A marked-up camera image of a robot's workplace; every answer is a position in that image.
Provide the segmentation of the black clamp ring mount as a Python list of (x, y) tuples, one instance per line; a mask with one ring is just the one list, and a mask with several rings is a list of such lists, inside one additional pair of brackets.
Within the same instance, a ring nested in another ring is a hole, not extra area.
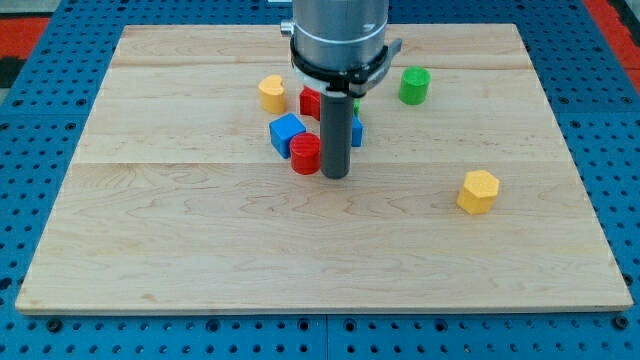
[(383, 81), (393, 58), (401, 48), (402, 40), (394, 39), (389, 45), (383, 45), (382, 50), (369, 63), (351, 70), (329, 70), (305, 60), (291, 40), (291, 65), (307, 87), (322, 94), (333, 97), (364, 97)]

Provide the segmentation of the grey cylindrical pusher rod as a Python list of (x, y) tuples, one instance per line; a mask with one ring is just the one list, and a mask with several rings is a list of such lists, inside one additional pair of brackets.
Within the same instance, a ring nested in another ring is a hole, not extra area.
[(353, 99), (321, 95), (321, 171), (330, 179), (344, 178), (350, 169)]

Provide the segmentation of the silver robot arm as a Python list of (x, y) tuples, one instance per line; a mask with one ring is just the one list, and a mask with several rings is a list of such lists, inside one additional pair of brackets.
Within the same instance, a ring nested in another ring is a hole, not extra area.
[(385, 0), (293, 0), (292, 18), (280, 25), (291, 65), (320, 94), (321, 172), (348, 175), (354, 102), (381, 83), (402, 41), (386, 41)]

